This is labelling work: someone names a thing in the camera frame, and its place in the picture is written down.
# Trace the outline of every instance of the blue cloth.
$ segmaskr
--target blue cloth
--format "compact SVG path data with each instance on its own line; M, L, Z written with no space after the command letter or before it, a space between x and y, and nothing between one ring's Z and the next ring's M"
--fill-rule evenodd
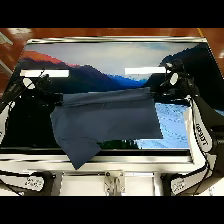
M162 138L148 87L65 94L51 122L56 142L75 169L101 150L97 142Z

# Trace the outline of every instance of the fabric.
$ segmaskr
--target fabric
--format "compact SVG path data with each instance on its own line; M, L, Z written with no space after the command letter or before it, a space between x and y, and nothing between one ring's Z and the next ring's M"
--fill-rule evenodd
M51 114L54 137L78 169L109 140L161 139L149 88L65 94Z

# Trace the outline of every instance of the robotic arm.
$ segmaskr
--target robotic arm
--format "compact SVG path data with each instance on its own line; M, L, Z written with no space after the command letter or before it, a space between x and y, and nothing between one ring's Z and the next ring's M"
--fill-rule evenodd
M224 117L213 110L199 94L194 79L184 70L183 63L167 64L170 73L158 88L164 92L177 88L190 103L193 133L205 165L189 174L166 174L162 177L165 195L200 194L224 177Z

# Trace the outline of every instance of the metal frame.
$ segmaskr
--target metal frame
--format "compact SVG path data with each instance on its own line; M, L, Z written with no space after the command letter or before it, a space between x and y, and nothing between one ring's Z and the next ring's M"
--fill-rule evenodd
M27 44L65 43L65 42L207 42L206 38L198 37L66 37L30 39ZM193 126L188 125L191 156L95 156L84 164L79 171L99 172L123 170L124 172L158 172L158 173L188 173L201 168L204 158L192 135ZM53 170L71 172L74 167L66 155L29 155L0 154L0 169L16 172L25 170Z

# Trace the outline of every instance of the metal bracket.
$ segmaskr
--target metal bracket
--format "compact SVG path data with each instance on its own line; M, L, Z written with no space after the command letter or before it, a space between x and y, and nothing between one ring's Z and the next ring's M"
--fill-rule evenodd
M125 173L122 170L105 173L105 191L107 196L122 196L125 193Z

